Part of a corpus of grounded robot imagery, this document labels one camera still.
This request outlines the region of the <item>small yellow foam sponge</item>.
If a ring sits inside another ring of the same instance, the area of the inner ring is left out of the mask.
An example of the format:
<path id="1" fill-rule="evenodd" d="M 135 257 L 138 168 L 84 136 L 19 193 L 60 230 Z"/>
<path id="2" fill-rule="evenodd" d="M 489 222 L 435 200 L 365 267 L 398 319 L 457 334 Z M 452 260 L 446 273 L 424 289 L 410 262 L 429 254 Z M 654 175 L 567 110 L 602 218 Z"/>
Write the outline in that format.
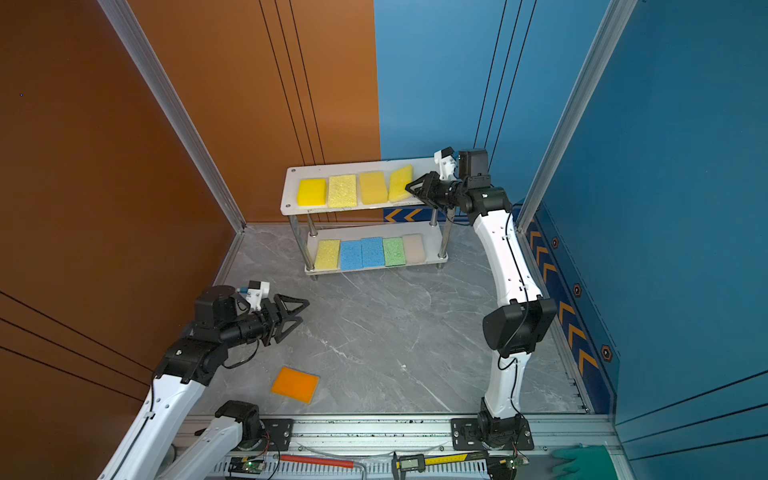
<path id="1" fill-rule="evenodd" d="M 412 181 L 413 166 L 410 164 L 392 172 L 389 179 L 388 201 L 397 203 L 410 198 L 412 194 L 407 191 L 406 187 Z"/>

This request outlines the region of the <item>beige foam sponge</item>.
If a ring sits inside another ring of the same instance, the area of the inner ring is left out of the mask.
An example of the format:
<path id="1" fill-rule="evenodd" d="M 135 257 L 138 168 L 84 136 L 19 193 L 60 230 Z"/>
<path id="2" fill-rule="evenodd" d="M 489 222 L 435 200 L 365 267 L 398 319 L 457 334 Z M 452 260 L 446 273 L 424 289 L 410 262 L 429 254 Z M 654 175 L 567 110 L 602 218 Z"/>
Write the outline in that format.
<path id="1" fill-rule="evenodd" d="M 426 261 L 427 255 L 421 234 L 404 235 L 402 243 L 407 265 L 419 265 Z"/>

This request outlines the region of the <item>orange foam sponge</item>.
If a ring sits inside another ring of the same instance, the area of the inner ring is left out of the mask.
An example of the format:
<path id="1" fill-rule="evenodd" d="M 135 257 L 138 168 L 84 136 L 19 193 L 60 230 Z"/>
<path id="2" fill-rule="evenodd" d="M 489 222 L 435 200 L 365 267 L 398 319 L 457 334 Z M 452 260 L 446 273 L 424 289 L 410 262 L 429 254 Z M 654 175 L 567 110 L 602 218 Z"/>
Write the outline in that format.
<path id="1" fill-rule="evenodd" d="M 320 377 L 317 375 L 283 367 L 271 387 L 271 392 L 304 404 L 310 404 L 319 380 Z"/>

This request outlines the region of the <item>green cellulose sponge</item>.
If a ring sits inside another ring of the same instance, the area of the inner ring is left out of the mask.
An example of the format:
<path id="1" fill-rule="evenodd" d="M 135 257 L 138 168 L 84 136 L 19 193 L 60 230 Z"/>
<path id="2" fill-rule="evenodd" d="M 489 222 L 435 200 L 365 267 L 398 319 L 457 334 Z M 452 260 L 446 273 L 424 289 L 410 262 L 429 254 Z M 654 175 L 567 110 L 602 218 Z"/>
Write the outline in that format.
<path id="1" fill-rule="evenodd" d="M 399 267 L 406 264 L 405 248 L 401 237 L 384 238 L 382 245 L 386 267 Z"/>

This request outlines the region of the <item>yellow cellulose sponge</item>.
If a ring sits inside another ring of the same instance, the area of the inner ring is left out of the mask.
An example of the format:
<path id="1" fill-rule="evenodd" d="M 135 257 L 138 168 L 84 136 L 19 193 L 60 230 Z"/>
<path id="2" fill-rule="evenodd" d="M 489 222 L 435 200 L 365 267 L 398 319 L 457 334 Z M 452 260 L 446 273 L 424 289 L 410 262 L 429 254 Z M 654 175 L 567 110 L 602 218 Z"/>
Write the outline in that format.
<path id="1" fill-rule="evenodd" d="M 340 268 L 341 241 L 320 240 L 317 244 L 314 266 L 317 271 L 336 271 Z"/>
<path id="2" fill-rule="evenodd" d="M 357 177 L 337 175 L 328 179 L 328 207 L 346 209 L 358 206 Z"/>

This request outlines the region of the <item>blue cellulose sponge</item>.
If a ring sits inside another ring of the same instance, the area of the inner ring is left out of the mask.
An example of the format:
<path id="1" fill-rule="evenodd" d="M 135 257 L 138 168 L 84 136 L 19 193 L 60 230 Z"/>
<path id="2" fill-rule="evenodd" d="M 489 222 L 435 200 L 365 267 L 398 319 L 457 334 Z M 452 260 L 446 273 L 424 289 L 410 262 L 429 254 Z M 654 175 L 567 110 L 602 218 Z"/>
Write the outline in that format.
<path id="1" fill-rule="evenodd" d="M 360 240 L 342 241 L 340 245 L 340 269 L 342 271 L 363 268 L 362 244 Z"/>
<path id="2" fill-rule="evenodd" d="M 381 237 L 364 238 L 360 240 L 360 244 L 362 266 L 364 269 L 386 266 L 383 239 Z"/>

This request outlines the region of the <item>thick yellow foam sponge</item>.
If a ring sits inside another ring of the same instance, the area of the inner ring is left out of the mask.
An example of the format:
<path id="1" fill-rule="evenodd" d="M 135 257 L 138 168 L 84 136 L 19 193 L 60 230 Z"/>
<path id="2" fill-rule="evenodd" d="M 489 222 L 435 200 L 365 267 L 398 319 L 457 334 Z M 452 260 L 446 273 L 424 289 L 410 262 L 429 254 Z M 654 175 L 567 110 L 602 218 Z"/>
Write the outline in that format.
<path id="1" fill-rule="evenodd" d="M 325 178 L 302 179 L 297 192 L 297 205 L 301 208 L 325 207 L 328 183 Z"/>

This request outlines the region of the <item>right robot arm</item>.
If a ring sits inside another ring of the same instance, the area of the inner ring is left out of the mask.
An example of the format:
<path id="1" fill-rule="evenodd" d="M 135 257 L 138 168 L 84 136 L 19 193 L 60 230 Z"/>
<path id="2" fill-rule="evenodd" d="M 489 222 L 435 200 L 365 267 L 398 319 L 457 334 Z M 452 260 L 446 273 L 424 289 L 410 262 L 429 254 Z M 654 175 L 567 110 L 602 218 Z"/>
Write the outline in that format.
<path id="1" fill-rule="evenodd" d="M 492 352 L 490 380 L 475 427 L 466 436 L 490 449 L 531 451 L 530 424 L 520 408 L 526 365 L 556 315 L 553 299 L 532 278 L 515 230 L 514 206 L 505 190 L 493 185 L 486 151 L 434 155 L 436 168 L 411 181 L 406 190 L 448 219 L 466 215 L 489 262 L 497 307 L 482 320 Z"/>

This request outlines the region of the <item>left circuit board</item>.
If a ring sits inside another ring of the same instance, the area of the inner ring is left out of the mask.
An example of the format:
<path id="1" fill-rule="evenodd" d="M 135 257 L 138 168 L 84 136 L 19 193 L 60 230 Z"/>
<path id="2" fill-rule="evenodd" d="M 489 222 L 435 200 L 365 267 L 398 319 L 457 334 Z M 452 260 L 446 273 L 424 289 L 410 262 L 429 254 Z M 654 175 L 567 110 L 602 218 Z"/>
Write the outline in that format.
<path id="1" fill-rule="evenodd" d="M 260 475 L 266 471 L 267 464 L 264 460 L 251 457 L 231 457 L 227 467 L 227 475 L 236 474 Z"/>

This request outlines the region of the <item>circuit board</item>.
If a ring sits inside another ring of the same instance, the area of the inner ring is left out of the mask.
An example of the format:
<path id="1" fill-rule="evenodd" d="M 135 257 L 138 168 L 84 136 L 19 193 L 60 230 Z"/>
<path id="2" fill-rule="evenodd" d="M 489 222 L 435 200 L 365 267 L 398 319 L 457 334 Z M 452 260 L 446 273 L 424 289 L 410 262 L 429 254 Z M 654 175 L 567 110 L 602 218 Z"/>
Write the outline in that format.
<path id="1" fill-rule="evenodd" d="M 507 457 L 504 460 L 500 460 L 499 464 L 507 468 L 508 470 L 516 471 L 522 466 L 526 466 L 530 463 L 530 460 L 525 455 L 517 455 L 514 457 Z"/>
<path id="2" fill-rule="evenodd" d="M 251 457 L 231 457 L 227 467 L 227 475 L 236 474 L 260 475 L 266 471 L 267 464 L 264 460 Z"/>

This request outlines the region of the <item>right circuit board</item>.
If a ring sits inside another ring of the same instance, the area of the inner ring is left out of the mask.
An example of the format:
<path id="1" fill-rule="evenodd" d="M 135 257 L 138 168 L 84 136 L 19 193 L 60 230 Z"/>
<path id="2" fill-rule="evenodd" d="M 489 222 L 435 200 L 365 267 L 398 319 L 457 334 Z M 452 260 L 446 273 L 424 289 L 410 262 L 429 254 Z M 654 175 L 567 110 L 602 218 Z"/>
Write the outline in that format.
<path id="1" fill-rule="evenodd" d="M 508 470 L 516 471 L 522 466 L 526 466 L 530 463 L 530 460 L 525 455 L 517 455 L 514 457 L 507 457 L 504 460 L 500 460 L 499 464 L 507 468 Z"/>

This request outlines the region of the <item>green rubber glove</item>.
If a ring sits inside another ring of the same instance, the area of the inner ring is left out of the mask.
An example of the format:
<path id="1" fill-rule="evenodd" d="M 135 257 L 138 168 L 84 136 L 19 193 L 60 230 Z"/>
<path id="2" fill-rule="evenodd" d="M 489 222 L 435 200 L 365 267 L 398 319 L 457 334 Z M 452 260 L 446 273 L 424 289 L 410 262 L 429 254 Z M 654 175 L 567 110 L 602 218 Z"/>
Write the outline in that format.
<path id="1" fill-rule="evenodd" d="M 561 463 L 554 466 L 555 479 L 617 480 L 618 475 L 604 446 L 560 449 L 552 456 Z"/>

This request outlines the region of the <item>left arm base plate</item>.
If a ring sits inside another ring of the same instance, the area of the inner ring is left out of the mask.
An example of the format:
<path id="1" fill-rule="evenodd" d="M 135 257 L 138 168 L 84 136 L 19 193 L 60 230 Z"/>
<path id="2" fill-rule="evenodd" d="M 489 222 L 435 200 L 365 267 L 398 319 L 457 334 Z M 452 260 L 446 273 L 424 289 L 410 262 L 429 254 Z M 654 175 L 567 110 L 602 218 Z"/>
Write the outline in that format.
<path id="1" fill-rule="evenodd" d="M 290 418 L 260 419 L 243 424 L 243 435 L 236 449 L 244 452 L 265 452 L 289 449 L 294 420 Z"/>

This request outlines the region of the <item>aluminium front rail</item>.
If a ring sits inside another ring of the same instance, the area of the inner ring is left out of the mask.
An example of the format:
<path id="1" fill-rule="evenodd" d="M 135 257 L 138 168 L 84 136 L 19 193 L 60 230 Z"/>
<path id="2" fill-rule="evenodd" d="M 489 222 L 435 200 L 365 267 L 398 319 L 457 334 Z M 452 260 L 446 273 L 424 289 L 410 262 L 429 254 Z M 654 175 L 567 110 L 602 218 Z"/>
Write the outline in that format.
<path id="1" fill-rule="evenodd" d="M 293 422 L 288 433 L 290 454 L 325 457 L 361 457 L 369 472 L 376 459 L 398 454 L 454 454 L 461 426 L 474 420 L 469 414 L 341 414 L 266 415 L 264 421 Z M 534 448 L 524 455 L 550 460 L 555 451 L 577 446 L 603 446 L 620 479 L 634 477 L 618 436 L 605 415 L 526 415 Z"/>

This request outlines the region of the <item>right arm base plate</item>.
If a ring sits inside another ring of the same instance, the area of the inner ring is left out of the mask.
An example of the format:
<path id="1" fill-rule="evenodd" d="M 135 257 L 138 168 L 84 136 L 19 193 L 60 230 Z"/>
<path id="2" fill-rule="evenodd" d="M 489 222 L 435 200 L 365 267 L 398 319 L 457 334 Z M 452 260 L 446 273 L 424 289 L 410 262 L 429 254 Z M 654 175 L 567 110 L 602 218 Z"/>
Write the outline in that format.
<path id="1" fill-rule="evenodd" d="M 476 418 L 453 418 L 450 425 L 452 447 L 455 451 L 516 450 L 527 452 L 535 449 L 533 434 L 526 422 L 523 423 L 519 431 L 513 431 L 510 435 L 504 434 L 503 443 L 496 446 L 481 439 L 480 426 Z"/>

